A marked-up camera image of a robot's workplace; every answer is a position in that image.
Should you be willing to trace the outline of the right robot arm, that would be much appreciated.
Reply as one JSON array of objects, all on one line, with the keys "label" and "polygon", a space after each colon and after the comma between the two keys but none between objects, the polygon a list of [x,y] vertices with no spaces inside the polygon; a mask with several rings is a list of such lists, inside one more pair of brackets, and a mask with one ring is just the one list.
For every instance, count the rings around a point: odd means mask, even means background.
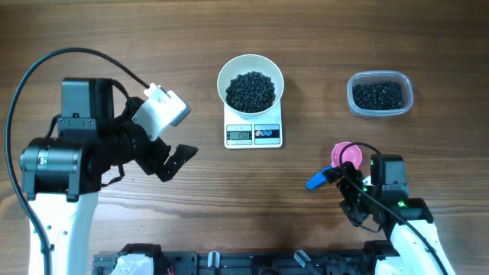
[{"label": "right robot arm", "polygon": [[403,158],[374,154],[370,171],[366,178],[351,162],[322,171],[327,182],[334,183],[342,194],[340,207],[350,223],[360,228],[371,217],[386,236],[384,241],[364,244],[358,272],[453,274],[427,204],[409,196]]}]

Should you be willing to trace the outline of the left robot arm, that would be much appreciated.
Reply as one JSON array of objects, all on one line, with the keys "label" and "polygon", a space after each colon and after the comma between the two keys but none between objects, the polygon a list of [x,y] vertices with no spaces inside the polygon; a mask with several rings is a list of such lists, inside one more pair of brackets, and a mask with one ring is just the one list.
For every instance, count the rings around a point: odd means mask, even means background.
[{"label": "left robot arm", "polygon": [[30,142],[20,157],[22,190],[36,216],[31,223],[32,274],[84,274],[89,233],[105,187],[104,173],[135,162],[146,174],[166,182],[197,152],[161,140],[190,107],[174,91],[150,85],[143,98],[127,97],[114,113],[113,92],[120,82],[66,78],[62,112],[47,134]]}]

